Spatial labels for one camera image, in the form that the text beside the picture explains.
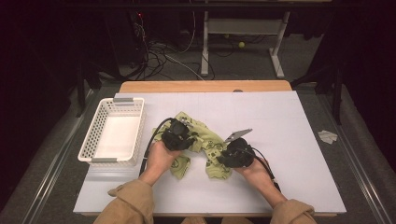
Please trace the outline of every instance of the basket handle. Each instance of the basket handle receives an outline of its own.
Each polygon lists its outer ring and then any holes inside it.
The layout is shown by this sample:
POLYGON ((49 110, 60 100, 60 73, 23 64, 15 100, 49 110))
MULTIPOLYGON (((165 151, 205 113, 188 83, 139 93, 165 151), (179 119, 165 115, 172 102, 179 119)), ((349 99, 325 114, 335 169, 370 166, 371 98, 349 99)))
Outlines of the basket handle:
POLYGON ((116 106, 131 106, 134 105, 134 97, 121 97, 117 94, 113 98, 113 103, 116 106))
POLYGON ((117 162, 117 158, 92 158, 91 162, 117 162))

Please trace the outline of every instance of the white table leg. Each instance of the white table leg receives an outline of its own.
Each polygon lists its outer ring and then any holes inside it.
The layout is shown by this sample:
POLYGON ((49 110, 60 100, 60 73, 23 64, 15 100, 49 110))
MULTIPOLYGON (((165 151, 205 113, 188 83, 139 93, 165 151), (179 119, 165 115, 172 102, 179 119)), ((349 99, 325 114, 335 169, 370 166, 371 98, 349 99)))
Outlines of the white table leg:
POLYGON ((290 15, 290 12, 285 12, 285 15, 283 16, 282 24, 280 25, 279 31, 277 33, 276 46, 273 49, 272 48, 269 49, 270 55, 271 55, 271 60, 272 60, 273 66, 275 68, 277 78, 285 78, 285 74, 283 74, 283 70, 280 65, 279 58, 277 57, 277 53, 279 51, 279 47, 282 42, 283 35, 285 34, 285 30, 288 25, 289 15, 290 15))
POLYGON ((201 59, 201 75, 206 77, 209 74, 209 52, 207 51, 207 39, 208 39, 208 12, 205 12, 204 17, 204 49, 202 51, 202 59, 201 59))

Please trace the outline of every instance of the yellow ball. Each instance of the yellow ball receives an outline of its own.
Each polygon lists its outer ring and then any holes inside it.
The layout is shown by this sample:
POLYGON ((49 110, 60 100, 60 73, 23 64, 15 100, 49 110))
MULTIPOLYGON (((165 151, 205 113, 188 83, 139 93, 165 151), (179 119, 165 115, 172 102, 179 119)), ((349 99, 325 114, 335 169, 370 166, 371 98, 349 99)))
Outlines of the yellow ball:
POLYGON ((244 47, 245 47, 245 42, 242 42, 242 41, 239 42, 238 47, 239 47, 240 49, 244 48, 244 47))

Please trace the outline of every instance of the white plastic basket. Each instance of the white plastic basket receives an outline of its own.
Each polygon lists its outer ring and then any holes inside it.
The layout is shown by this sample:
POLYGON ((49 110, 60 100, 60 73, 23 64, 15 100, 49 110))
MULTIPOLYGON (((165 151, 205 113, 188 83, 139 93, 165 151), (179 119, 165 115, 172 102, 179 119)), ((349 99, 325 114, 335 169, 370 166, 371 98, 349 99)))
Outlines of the white plastic basket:
POLYGON ((143 98, 106 98, 96 109, 78 153, 94 166, 136 165, 145 119, 143 98))

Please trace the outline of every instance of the person's left hand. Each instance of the person's left hand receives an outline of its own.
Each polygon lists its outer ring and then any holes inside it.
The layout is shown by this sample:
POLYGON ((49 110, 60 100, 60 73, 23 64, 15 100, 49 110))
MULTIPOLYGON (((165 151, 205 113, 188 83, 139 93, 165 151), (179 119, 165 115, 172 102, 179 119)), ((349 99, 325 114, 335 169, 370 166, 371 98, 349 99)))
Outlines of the person's left hand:
POLYGON ((160 176, 171 168, 172 162, 181 153, 182 151, 167 149, 163 141, 155 142, 149 149, 147 168, 139 179, 153 186, 160 176))

